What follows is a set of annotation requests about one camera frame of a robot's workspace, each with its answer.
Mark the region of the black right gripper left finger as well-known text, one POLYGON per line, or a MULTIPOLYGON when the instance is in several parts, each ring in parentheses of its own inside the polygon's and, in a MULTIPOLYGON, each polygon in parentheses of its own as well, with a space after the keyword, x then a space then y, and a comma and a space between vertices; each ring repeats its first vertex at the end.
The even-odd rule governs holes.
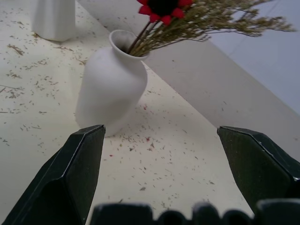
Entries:
POLYGON ((37 172, 3 224, 83 225, 96 191, 105 126, 71 134, 37 172))

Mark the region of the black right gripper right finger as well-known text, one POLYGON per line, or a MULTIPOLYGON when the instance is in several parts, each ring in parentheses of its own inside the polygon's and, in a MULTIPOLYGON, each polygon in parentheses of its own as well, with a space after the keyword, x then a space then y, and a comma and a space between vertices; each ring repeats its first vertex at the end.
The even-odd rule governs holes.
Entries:
POLYGON ((299 198, 300 164, 267 135, 221 126, 217 134, 232 175, 251 210, 264 199, 299 198))

